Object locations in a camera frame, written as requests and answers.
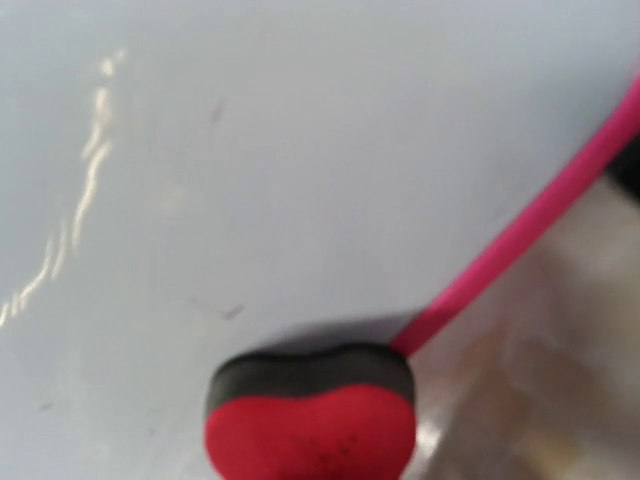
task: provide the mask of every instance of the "white surface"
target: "white surface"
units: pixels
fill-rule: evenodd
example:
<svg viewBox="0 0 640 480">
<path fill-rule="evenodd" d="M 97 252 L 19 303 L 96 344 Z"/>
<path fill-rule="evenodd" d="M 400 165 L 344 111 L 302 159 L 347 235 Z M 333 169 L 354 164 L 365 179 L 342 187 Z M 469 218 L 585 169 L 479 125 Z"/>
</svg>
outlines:
<svg viewBox="0 0 640 480">
<path fill-rule="evenodd" d="M 212 478 L 217 364 L 426 304 L 640 58 L 637 0 L 0 6 L 16 480 Z"/>
</svg>

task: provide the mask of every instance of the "blurry background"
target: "blurry background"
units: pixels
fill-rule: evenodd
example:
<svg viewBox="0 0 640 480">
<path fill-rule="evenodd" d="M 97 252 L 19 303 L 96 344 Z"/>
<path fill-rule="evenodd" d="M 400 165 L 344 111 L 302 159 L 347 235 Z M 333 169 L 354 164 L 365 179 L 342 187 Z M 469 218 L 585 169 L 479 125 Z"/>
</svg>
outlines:
<svg viewBox="0 0 640 480">
<path fill-rule="evenodd" d="M 637 479 L 640 140 L 412 358 L 405 478 Z"/>
</svg>

